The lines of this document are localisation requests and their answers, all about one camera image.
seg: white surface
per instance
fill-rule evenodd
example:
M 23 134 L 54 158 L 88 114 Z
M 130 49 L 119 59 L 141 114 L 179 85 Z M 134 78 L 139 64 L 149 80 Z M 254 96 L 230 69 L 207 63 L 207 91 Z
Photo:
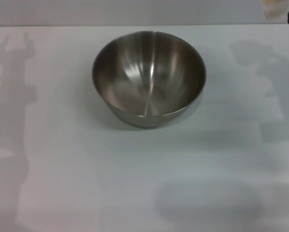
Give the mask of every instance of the white surface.
M 155 130 L 91 81 L 136 30 L 207 66 L 199 108 Z M 0 28 L 0 232 L 74 231 L 289 232 L 289 26 Z
M 0 26 L 264 22 L 261 0 L 0 0 Z

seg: gray wall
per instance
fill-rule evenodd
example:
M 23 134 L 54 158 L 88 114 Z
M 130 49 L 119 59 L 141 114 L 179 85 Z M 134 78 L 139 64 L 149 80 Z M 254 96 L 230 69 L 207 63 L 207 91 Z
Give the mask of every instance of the gray wall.
M 0 26 L 264 22 L 261 0 L 0 0 Z

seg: bowl rim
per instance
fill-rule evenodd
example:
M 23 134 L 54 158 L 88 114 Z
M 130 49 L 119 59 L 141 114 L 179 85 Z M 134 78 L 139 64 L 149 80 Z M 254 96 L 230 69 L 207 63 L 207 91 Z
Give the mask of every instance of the bowl rim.
M 117 108 L 116 106 L 114 106 L 112 103 L 110 103 L 109 101 L 107 101 L 99 92 L 97 86 L 96 86 L 96 83 L 94 81 L 94 76 L 93 76 L 93 72 L 94 72 L 94 67 L 96 65 L 96 61 L 98 59 L 98 57 L 100 56 L 100 54 L 103 52 L 103 50 L 105 50 L 112 42 L 122 38 L 122 37 L 125 37 L 125 36 L 128 36 L 128 35 L 132 35 L 132 34 L 138 34 L 138 33 L 158 33 L 158 34 L 164 34 L 164 35 L 167 35 L 167 36 L 170 36 L 172 38 L 176 38 L 176 39 L 179 39 L 180 41 L 182 41 L 183 43 L 185 43 L 186 45 L 188 45 L 200 58 L 200 61 L 201 61 L 201 64 L 203 65 L 203 68 L 204 68 L 204 81 L 203 81 L 203 85 L 199 91 L 199 93 L 197 94 L 197 96 L 190 102 L 188 103 L 186 106 L 182 107 L 181 109 L 179 110 L 176 110 L 174 112 L 171 112 L 171 113 L 168 113 L 168 114 L 164 114 L 164 115 L 153 115 L 153 116 L 145 116 L 145 115 L 137 115 L 137 114 L 134 114 L 134 113 L 130 113 L 128 111 L 124 111 L 124 110 L 121 110 L 120 108 Z M 121 111 L 125 114 L 129 114 L 129 115 L 133 115 L 133 116 L 137 116 L 137 117 L 145 117 L 145 118 L 156 118 L 156 117 L 161 117 L 161 116 L 170 116 L 170 115 L 173 115 L 173 114 L 176 114 L 176 113 L 179 113 L 180 111 L 183 111 L 185 110 L 186 108 L 188 108 L 190 105 L 192 105 L 198 98 L 199 96 L 202 94 L 203 92 L 203 89 L 206 85 L 206 82 L 207 82 L 207 69 L 206 69 L 206 65 L 203 61 L 203 58 L 201 57 L 200 53 L 194 48 L 194 46 L 192 46 L 189 42 L 187 42 L 186 40 L 178 37 L 178 36 L 175 36 L 175 35 L 172 35 L 172 34 L 169 34 L 169 33 L 166 33 L 166 32 L 161 32 L 161 31 L 155 31 L 155 30 L 140 30 L 140 31 L 134 31 L 134 32 L 130 32 L 128 34 L 125 34 L 125 35 L 121 35 L 113 40 L 111 40 L 110 42 L 108 42 L 99 52 L 98 54 L 96 55 L 95 57 L 95 60 L 92 64 L 92 69 L 91 69 L 91 78 L 92 78 L 92 82 L 93 82 L 93 85 L 95 87 L 95 90 L 97 91 L 98 95 L 101 97 L 101 99 L 106 102 L 107 104 L 111 105 L 111 107 L 115 108 L 116 110 L 118 111 Z

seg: stainless steel bowl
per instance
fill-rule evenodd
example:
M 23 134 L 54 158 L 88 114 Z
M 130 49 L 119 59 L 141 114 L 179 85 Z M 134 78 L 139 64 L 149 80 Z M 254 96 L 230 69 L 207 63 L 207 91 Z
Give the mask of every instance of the stainless steel bowl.
M 156 127 L 199 98 L 206 68 L 186 41 L 162 32 L 140 31 L 108 43 L 94 61 L 92 79 L 122 121 Z

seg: white table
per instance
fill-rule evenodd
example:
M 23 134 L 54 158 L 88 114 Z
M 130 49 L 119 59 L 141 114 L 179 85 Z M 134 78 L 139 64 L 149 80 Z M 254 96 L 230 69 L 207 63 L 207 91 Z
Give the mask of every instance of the white table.
M 91 81 L 138 30 L 207 67 L 200 106 L 154 130 Z M 0 28 L 0 232 L 214 231 L 289 232 L 288 25 Z

